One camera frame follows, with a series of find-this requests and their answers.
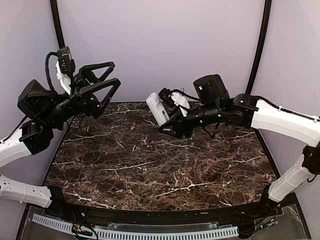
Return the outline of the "white remote control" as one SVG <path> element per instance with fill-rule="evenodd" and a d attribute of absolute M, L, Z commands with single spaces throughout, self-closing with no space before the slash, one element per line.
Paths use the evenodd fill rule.
<path fill-rule="evenodd" d="M 148 96 L 148 98 L 146 99 L 146 103 L 160 127 L 170 119 L 163 103 L 155 92 L 151 93 Z"/>

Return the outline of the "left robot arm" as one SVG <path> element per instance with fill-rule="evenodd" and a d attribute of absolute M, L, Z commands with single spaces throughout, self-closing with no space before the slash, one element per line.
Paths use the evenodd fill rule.
<path fill-rule="evenodd" d="M 118 78 L 107 79 L 115 68 L 112 61 L 85 65 L 76 75 L 73 63 L 57 63 L 55 68 L 65 92 L 47 90 L 35 79 L 25 87 L 17 106 L 29 120 L 22 119 L 0 141 L 1 167 L 46 150 L 54 137 L 53 130 L 62 131 L 70 118 L 79 114 L 100 117 L 121 85 Z"/>

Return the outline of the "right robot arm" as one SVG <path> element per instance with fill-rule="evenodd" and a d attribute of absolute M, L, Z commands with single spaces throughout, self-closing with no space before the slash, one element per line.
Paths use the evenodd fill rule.
<path fill-rule="evenodd" d="M 320 173 L 320 119 L 277 106 L 262 96 L 241 93 L 231 98 L 220 75 L 207 75 L 194 81 L 201 104 L 186 106 L 188 95 L 178 89 L 163 88 L 159 98 L 176 109 L 159 127 L 159 132 L 182 139 L 193 129 L 210 124 L 235 125 L 275 132 L 305 143 L 298 160 L 267 188 L 255 213 L 266 217 L 289 193 Z"/>

